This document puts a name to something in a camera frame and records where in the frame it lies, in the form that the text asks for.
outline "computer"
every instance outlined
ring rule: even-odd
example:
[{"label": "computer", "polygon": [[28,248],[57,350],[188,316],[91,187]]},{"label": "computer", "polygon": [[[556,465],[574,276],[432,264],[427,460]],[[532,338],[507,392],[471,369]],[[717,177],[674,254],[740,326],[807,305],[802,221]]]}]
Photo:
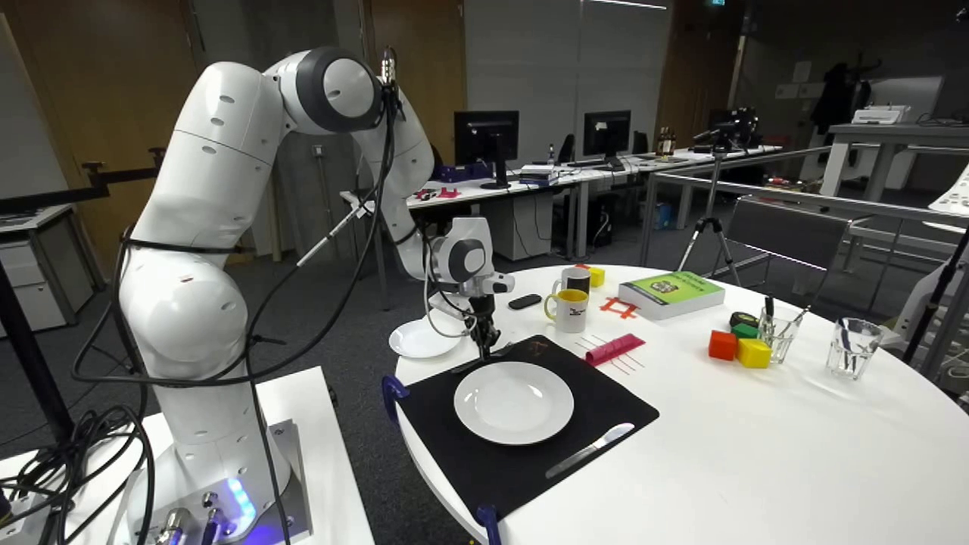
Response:
[{"label": "computer", "polygon": [[454,112],[456,164],[485,161],[501,187],[508,186],[507,161],[517,161],[517,112]]},{"label": "computer", "polygon": [[630,152],[630,109],[624,112],[587,112],[582,132],[582,156],[584,157],[605,157],[614,161],[619,152]]}]

